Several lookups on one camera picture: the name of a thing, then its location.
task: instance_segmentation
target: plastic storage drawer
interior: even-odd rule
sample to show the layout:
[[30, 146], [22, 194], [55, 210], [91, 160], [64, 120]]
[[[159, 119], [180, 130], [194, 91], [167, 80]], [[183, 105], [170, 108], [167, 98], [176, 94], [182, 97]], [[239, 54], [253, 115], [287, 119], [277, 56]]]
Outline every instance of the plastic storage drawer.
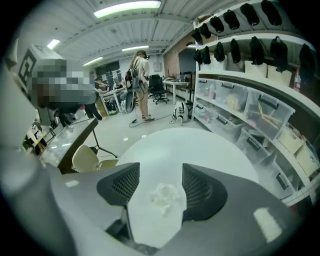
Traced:
[[241, 128], [241, 135], [235, 145], [246, 155], [253, 165], [257, 165], [269, 157], [271, 153], [251, 136], [247, 130], [248, 126]]
[[248, 88], [244, 114], [247, 123], [260, 130], [271, 141], [278, 136], [295, 110], [268, 94]]
[[230, 135], [233, 139], [239, 138], [241, 128], [246, 125], [242, 120], [235, 124], [230, 120], [231, 114], [223, 109], [214, 110], [213, 124], [221, 128], [225, 133]]
[[220, 81], [215, 90], [216, 102], [226, 104], [236, 111], [245, 109], [247, 97], [247, 87], [236, 83]]

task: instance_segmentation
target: ceiling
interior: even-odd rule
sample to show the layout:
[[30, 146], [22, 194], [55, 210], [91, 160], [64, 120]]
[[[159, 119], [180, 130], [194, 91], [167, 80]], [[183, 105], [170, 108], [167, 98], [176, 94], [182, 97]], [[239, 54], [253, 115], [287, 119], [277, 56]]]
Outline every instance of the ceiling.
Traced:
[[243, 0], [161, 0], [159, 9], [137, 9], [96, 18], [94, 12], [134, 0], [45, 0], [21, 26], [18, 61], [30, 44], [48, 45], [66, 59], [86, 63], [100, 56], [101, 65], [130, 57], [123, 48], [148, 45], [160, 55], [189, 31], [192, 21]]

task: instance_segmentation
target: white round table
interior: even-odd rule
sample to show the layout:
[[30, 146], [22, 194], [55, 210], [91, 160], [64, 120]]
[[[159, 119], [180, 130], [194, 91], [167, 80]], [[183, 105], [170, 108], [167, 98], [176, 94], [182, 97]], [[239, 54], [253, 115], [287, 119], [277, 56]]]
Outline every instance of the white round table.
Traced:
[[[117, 165], [140, 163], [140, 182], [128, 203], [128, 216], [136, 243], [161, 248], [181, 228], [187, 208], [182, 187], [183, 163], [211, 168], [258, 182], [248, 158], [234, 144], [209, 131], [171, 128], [157, 131], [132, 145]], [[174, 185], [181, 198], [163, 216], [150, 193], [159, 183]]]

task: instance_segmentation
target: clear plastic bin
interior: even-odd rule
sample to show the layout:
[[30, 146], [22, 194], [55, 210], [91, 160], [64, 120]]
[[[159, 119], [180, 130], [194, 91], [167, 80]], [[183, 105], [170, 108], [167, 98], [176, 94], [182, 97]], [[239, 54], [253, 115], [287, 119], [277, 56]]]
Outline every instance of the clear plastic bin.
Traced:
[[218, 82], [213, 79], [199, 78], [196, 91], [197, 95], [213, 100], [215, 98], [217, 83]]
[[241, 135], [235, 145], [246, 155], [253, 165], [257, 165], [269, 157], [271, 153], [247, 132], [248, 129], [249, 126], [241, 128]]
[[236, 111], [245, 109], [247, 97], [247, 87], [236, 83], [220, 81], [215, 90], [216, 102], [226, 104]]
[[295, 110], [268, 94], [248, 88], [244, 114], [248, 124], [260, 130], [271, 141], [279, 135]]

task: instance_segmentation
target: shelf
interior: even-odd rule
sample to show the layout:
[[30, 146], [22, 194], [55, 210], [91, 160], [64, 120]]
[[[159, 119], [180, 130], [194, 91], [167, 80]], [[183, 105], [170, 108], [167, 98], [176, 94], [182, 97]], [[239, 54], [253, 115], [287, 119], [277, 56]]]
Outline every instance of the shelf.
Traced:
[[244, 72], [236, 72], [236, 71], [228, 71], [228, 70], [206, 70], [206, 71], [198, 71], [199, 75], [216, 75], [216, 76], [226, 76], [226, 77], [233, 77], [238, 78], [240, 81], [242, 80], [250, 80], [254, 81], [259, 84], [263, 84], [268, 87], [272, 87], [276, 89], [280, 93], [285, 93], [286, 95], [290, 96], [293, 101], [297, 104], [300, 103], [303, 107], [308, 108], [315, 116], [320, 119], [320, 107], [315, 104], [311, 99], [307, 98], [303, 94], [295, 91], [290, 87], [283, 86], [275, 81], [272, 81], [268, 78], [256, 76], [252, 74], [247, 74]]
[[[218, 13], [215, 13], [210, 18], [197, 24], [195, 27], [199, 28], [204, 23], [206, 23], [209, 30], [214, 35], [216, 35], [220, 38], [232, 36], [232, 35], [238, 34], [238, 33], [247, 33], [247, 32], [254, 32], [254, 31], [259, 31], [259, 32], [274, 31], [274, 32], [280, 32], [280, 33], [290, 33], [293, 35], [300, 36], [299, 31], [291, 23], [287, 13], [280, 7], [280, 3], [277, 0], [270, 0], [270, 1], [276, 7], [276, 9], [278, 10], [278, 12], [281, 16], [282, 24], [280, 26], [274, 26], [274, 25], [270, 24], [268, 17], [266, 16], [266, 14], [262, 10], [262, 7], [261, 7], [262, 0], [251, 0], [251, 1], [248, 1], [247, 3], [253, 6], [253, 8], [254, 8], [257, 16], [259, 17], [259, 20], [260, 20], [259, 24], [255, 25], [255, 26], [250, 26], [247, 21], [247, 18], [241, 13], [240, 7], [245, 4], [245, 2], [242, 2], [239, 4], [233, 5], [229, 8], [226, 8]], [[224, 21], [223, 14], [226, 13], [228, 10], [234, 11], [234, 13], [240, 23], [240, 27], [236, 30], [231, 30], [229, 28], [229, 25]], [[214, 16], [219, 17], [220, 20], [222, 21], [222, 24], [224, 26], [224, 31], [221, 33], [217, 33], [216, 30], [210, 25], [209, 21]]]

